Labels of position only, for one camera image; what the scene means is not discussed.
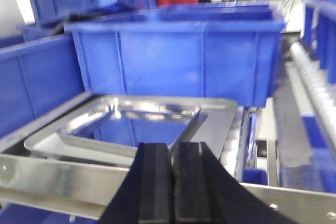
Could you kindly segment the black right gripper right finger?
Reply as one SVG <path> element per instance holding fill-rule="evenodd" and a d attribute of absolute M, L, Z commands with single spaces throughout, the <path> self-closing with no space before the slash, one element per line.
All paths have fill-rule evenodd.
<path fill-rule="evenodd" d="M 206 143 L 179 144 L 174 163 L 176 223 L 293 223 L 250 193 Z"/>

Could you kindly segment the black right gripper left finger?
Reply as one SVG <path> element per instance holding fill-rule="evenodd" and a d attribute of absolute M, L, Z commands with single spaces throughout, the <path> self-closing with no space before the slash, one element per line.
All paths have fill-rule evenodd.
<path fill-rule="evenodd" d="M 172 189 L 167 145 L 141 143 L 98 223 L 173 223 Z"/>

